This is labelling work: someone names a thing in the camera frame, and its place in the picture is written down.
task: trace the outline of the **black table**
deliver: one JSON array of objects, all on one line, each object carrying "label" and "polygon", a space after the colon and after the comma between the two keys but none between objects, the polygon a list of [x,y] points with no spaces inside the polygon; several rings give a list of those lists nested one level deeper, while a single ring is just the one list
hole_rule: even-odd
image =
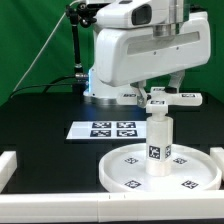
[{"label": "black table", "polygon": [[[207,93],[203,99],[200,107],[171,106],[169,116],[175,119],[174,143],[209,153],[210,147],[224,147],[224,104]],[[16,150],[18,159],[2,194],[104,192],[98,179],[102,156],[145,139],[66,140],[72,122],[144,121],[147,116],[137,106],[94,105],[72,93],[16,95],[0,107],[0,152]]]}]

